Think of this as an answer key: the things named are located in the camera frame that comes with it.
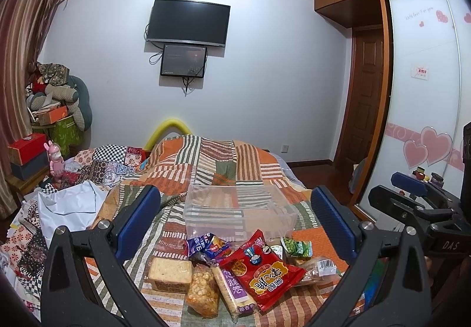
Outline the square bread slice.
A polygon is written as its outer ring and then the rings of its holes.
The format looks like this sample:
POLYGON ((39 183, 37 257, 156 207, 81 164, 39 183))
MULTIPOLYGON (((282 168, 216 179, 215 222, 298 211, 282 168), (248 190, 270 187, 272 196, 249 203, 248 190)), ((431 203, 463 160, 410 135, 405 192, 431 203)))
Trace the square bread slice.
POLYGON ((187 293, 193 279, 193 264, 188 260, 154 258, 148 281, 157 291, 187 293))

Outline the green small snack packet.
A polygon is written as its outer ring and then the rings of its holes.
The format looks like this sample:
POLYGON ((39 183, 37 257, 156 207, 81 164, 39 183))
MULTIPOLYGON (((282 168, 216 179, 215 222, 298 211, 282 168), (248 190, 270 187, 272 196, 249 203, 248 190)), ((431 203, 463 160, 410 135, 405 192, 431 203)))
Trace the green small snack packet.
POLYGON ((292 238, 281 238, 284 251, 294 258, 312 258, 313 247, 311 241, 298 241, 292 238))

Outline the orange puffed snack bag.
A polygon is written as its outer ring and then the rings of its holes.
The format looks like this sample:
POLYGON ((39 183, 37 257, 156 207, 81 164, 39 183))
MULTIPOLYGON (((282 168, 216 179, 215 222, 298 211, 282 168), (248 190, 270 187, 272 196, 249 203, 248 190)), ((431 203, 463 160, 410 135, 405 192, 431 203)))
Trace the orange puffed snack bag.
POLYGON ((219 312, 220 291, 212 269, 203 264, 193 268, 192 281, 185 301, 188 306, 204 318, 213 318, 219 312))

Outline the red noodle snack bag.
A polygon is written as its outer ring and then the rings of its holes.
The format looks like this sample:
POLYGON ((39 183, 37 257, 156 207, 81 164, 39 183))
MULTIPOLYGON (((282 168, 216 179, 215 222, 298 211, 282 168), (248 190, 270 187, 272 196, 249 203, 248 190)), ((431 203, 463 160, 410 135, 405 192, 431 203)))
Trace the red noodle snack bag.
POLYGON ((262 312, 273 307, 306 274, 304 268, 280 259, 267 245, 261 230, 257 230, 235 252, 222 259, 219 266, 238 279, 262 312))

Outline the blue chip bag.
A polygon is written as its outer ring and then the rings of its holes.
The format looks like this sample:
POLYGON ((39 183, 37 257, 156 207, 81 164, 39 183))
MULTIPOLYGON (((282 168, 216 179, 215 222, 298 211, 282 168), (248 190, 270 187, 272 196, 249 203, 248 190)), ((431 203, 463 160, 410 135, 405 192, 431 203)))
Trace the blue chip bag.
POLYGON ((213 266, 217 266, 232 253, 231 245, 212 233, 190 238, 187 240, 187 245, 190 260, 213 266))

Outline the purple cracker pack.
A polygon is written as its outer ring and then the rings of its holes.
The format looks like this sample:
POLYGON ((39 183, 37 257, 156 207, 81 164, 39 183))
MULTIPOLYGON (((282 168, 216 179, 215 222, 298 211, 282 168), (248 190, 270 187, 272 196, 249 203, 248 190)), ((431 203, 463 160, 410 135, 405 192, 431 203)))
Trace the purple cracker pack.
POLYGON ((255 300, 231 271, 222 269, 220 266, 213 266, 212 274, 233 322, 254 313, 257 308, 255 300))

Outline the clear plastic storage bin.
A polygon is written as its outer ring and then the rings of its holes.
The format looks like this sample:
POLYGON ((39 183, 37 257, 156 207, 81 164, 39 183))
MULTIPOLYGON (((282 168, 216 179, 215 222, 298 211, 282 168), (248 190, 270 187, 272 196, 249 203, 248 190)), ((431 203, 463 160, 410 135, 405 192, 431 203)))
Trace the clear plastic storage bin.
POLYGON ((289 236, 298 211, 274 185, 190 186, 183 217, 188 238, 207 233, 243 243, 257 230, 265 239, 289 236))

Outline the checkered patchwork blanket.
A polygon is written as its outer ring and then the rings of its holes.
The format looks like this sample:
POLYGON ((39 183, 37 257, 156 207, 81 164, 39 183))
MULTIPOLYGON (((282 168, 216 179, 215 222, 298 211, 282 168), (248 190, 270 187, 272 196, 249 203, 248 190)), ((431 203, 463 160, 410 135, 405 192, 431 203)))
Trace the checkered patchwork blanket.
POLYGON ((105 194, 104 203, 89 227, 102 219, 114 219, 120 209, 134 201, 142 191, 132 189, 129 182, 137 179, 137 171, 148 153, 141 148, 102 145, 84 149, 65 162, 61 182, 44 181, 21 206, 20 212, 6 233, 1 245, 1 269, 29 312, 40 317, 42 273, 46 261, 46 239, 42 235, 38 212, 38 195, 46 196, 93 182, 105 194))

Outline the white plastic bag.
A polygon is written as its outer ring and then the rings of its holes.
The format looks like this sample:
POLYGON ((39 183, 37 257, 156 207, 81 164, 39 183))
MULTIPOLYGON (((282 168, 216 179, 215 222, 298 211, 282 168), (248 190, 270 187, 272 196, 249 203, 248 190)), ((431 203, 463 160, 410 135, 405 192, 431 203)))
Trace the white plastic bag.
POLYGON ((60 226, 83 231, 91 226, 105 202, 107 192, 92 181, 85 181, 52 194, 39 192, 37 209, 42 234, 49 247, 60 226))

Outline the pink rabbit toy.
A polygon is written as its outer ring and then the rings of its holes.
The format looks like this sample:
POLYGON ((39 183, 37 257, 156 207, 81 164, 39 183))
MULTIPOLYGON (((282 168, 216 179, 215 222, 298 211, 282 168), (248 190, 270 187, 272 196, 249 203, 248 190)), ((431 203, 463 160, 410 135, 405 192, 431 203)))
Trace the pink rabbit toy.
POLYGON ((44 144, 49 159, 49 172, 55 181, 60 182, 64 173, 64 159, 61 147, 52 141, 44 144))

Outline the wooden wardrobe white doors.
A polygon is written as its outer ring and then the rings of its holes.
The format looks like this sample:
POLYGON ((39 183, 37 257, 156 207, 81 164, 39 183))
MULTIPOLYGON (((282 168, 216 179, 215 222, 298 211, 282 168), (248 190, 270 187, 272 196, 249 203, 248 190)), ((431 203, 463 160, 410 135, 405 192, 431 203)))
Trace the wooden wardrobe white doors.
POLYGON ((398 221, 374 209, 370 190, 396 173, 443 178, 453 194, 464 172, 462 131, 470 120, 470 6, 465 0, 314 0, 348 28, 383 30, 382 94, 368 156, 353 168, 349 205, 378 227, 398 221))

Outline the pile of cushions boxes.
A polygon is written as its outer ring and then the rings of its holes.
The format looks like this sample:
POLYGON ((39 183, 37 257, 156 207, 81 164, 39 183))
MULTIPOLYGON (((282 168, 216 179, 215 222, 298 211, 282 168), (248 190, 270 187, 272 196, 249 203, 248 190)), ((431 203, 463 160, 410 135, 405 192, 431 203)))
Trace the pile of cushions boxes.
POLYGON ((36 63, 26 85, 26 107, 33 131, 58 143, 63 156, 77 154, 93 121, 89 90, 62 64, 36 63))

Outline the yellow foam headboard tube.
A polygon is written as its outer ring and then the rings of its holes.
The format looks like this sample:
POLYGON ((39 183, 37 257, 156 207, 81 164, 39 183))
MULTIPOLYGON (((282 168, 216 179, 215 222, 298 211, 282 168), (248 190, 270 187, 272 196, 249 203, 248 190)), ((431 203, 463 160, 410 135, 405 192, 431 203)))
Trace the yellow foam headboard tube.
POLYGON ((149 137, 145 143, 143 149, 147 152, 151 152, 154 145, 170 130, 176 130, 182 135, 192 134, 192 131, 181 120, 169 118, 157 126, 151 137, 149 137))

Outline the striped red curtain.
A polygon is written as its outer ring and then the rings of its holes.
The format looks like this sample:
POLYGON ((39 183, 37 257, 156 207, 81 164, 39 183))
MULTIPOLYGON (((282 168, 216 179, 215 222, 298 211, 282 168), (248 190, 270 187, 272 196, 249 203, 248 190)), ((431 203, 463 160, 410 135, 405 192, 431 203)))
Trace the striped red curtain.
POLYGON ((6 183, 8 145, 31 133, 26 83, 34 73, 60 0, 1 0, 1 218, 17 205, 6 183))

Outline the small black wall monitor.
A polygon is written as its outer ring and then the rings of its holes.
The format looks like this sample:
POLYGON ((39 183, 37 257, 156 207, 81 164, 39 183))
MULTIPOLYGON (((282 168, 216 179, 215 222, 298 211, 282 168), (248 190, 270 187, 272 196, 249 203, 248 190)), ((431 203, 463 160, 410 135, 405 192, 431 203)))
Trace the small black wall monitor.
POLYGON ((165 44, 161 58, 160 75, 201 79, 204 77, 206 61, 206 47, 165 44))

